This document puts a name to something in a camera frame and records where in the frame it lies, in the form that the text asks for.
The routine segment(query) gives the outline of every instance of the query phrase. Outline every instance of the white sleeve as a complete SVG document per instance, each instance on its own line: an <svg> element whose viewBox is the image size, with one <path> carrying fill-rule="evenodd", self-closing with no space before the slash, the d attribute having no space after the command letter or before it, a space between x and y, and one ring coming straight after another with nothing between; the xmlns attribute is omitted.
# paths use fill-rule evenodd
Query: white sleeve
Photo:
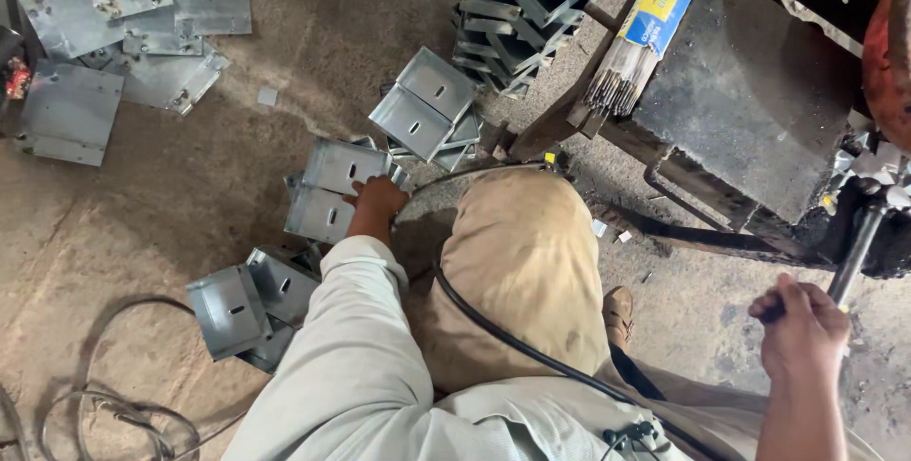
<svg viewBox="0 0 911 461"><path fill-rule="evenodd" d="M413 424L430 411L430 374L397 291L407 280L389 248L348 238L321 268L302 329L224 461L324 459L356 450L354 438L383 424ZM404 408L408 418L397 413Z"/></svg>

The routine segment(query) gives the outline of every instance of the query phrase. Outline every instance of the bundle of welding rods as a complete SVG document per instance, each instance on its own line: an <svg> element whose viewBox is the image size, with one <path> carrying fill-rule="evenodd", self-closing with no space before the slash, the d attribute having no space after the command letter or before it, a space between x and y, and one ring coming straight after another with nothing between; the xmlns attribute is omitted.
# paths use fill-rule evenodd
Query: bundle of welding rods
<svg viewBox="0 0 911 461"><path fill-rule="evenodd" d="M585 104L599 116L627 116L660 58L649 46L618 36L588 85Z"/></svg>

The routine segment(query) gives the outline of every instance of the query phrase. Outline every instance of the brown shoe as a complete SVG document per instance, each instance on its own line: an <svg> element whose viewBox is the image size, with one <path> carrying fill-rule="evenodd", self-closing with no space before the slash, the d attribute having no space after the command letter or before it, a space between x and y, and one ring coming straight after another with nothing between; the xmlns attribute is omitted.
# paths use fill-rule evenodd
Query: brown shoe
<svg viewBox="0 0 911 461"><path fill-rule="evenodd" d="M601 307L608 341L627 350L632 339L632 292L626 287L617 287L604 296Z"/></svg>

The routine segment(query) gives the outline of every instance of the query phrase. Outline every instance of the dusty floor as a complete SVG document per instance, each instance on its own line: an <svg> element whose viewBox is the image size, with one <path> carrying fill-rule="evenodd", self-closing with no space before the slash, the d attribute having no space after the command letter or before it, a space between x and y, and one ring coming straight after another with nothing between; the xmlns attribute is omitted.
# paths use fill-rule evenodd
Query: dusty floor
<svg viewBox="0 0 911 461"><path fill-rule="evenodd" d="M312 134L377 133L367 120L377 85L421 45L451 50L455 1L252 0L254 34L214 40L234 65L188 118L121 104L100 169L0 149L0 382L35 457L35 417L73 385L85 339L111 304L140 294L186 301L185 284L244 260L254 246L300 243L281 232L288 207L281 177L303 167ZM616 13L621 1L599 3ZM527 100L488 95L487 116L528 124L575 80L603 34L586 20ZM256 104L263 84L279 89L276 107ZM574 138L565 148L590 202L622 199L692 223L666 200L649 201L654 192L641 180L641 164L606 141ZM415 170L417 181L440 175ZM445 219L457 193L455 185L441 187L412 212ZM601 242L602 277L606 288L626 284L635 292L632 353L699 381L765 391L762 330L745 308L782 268L689 250L668 256L647 240L614 245L615 234ZM824 286L829 278L799 275ZM900 326L911 311L900 295L906 288L863 281L851 302L846 415L886 459L899 458L911 441L911 336ZM213 364L193 319L147 305L119 317L100 339L91 381L174 408L206 434L248 406L268 377L233 359ZM141 434L106 416L88 429L94 455L149 457ZM9 434L3 426L0 442ZM74 459L67 423L55 415L48 429L56 456ZM231 436L206 445L202 458L217 459ZM7 457L16 458L0 450Z"/></svg>

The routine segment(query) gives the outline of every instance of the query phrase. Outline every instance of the hand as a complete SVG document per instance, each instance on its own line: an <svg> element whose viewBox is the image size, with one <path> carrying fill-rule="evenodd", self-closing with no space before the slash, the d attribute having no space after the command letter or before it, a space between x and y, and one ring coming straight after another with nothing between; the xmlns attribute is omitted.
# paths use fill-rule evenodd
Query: hand
<svg viewBox="0 0 911 461"><path fill-rule="evenodd" d="M750 306L750 316L759 317L778 299L786 313L765 327L765 372L773 384L828 385L827 389L835 390L848 341L847 315L816 285L781 274L776 287Z"/></svg>
<svg viewBox="0 0 911 461"><path fill-rule="evenodd" d="M391 219L401 211L408 201L408 193L399 190L389 176L371 176L367 183L352 182L357 196L342 196L346 203L354 205L358 212L370 212L371 216Z"/></svg>

